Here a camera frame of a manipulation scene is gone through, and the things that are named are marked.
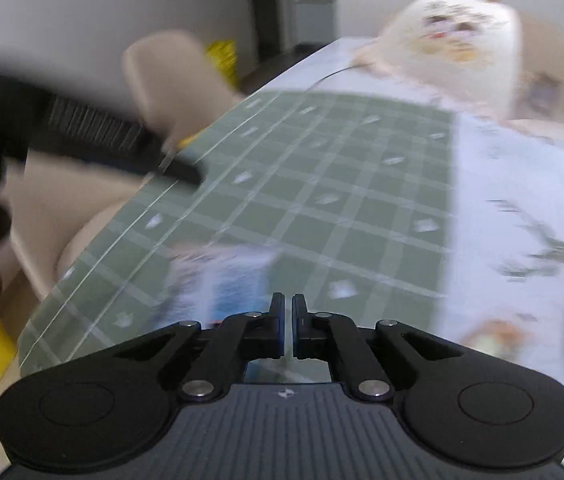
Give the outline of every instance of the beige chair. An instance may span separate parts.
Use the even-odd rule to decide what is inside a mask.
[[[166,151],[241,101],[202,44],[183,31],[165,30],[136,41],[124,52],[122,67],[144,122],[164,135]]]
[[[398,73],[510,118],[521,73],[521,30],[510,7],[485,0],[416,0],[356,62]]]
[[[141,177],[30,153],[9,167],[4,195],[11,243],[38,298],[51,292],[82,250],[140,189]]]
[[[550,120],[564,124],[564,37],[548,22],[519,13],[522,24],[522,69],[520,103],[512,118]],[[528,83],[534,75],[547,75],[560,82],[558,100],[550,117],[535,114],[523,105]]]

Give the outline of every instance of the green grid mat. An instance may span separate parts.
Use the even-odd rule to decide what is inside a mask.
[[[175,243],[276,244],[271,292],[426,330],[448,253],[451,122],[362,95],[252,95],[185,150],[206,167],[197,192],[154,178],[81,254],[25,327],[22,372],[149,330]],[[323,379],[308,362],[275,366]]]

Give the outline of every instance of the cabinet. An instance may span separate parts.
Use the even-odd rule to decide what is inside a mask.
[[[297,43],[326,44],[336,39],[335,0],[296,0]]]

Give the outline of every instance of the gray textured surface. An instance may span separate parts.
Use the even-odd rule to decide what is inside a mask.
[[[14,466],[1,480],[65,479]],[[393,413],[338,384],[238,384],[185,408],[153,449],[78,480],[564,480],[564,469],[492,474],[463,470],[420,449]]]

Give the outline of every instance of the black round pad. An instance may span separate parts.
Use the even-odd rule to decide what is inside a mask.
[[[89,426],[106,417],[116,405],[115,393],[101,384],[65,384],[40,400],[40,412],[59,426]]]
[[[460,393],[458,400],[473,420],[494,426],[519,422],[533,409],[533,399],[526,391],[502,383],[474,384]]]
[[[0,398],[0,441],[12,461],[31,468],[87,472],[137,456],[168,418],[167,394],[140,363],[92,359],[7,390]]]
[[[406,395],[403,414],[434,452],[479,468],[527,468],[564,453],[564,387],[481,356],[435,362]]]

